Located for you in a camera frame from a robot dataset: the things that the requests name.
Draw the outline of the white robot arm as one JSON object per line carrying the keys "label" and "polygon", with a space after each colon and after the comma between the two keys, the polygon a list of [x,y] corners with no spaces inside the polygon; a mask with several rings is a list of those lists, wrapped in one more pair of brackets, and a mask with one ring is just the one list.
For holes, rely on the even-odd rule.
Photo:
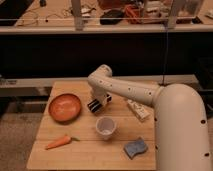
{"label": "white robot arm", "polygon": [[111,92],[154,108],[156,171],[213,171],[206,110],[196,90],[115,79],[107,65],[93,71],[88,84],[100,103]]}

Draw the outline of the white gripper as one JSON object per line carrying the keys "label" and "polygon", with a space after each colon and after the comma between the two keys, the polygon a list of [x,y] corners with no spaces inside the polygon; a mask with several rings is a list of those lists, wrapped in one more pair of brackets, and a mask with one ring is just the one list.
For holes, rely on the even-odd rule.
{"label": "white gripper", "polygon": [[101,103],[101,107],[106,107],[111,102],[112,97],[101,88],[93,87],[91,90],[91,96],[93,99],[97,99]]}

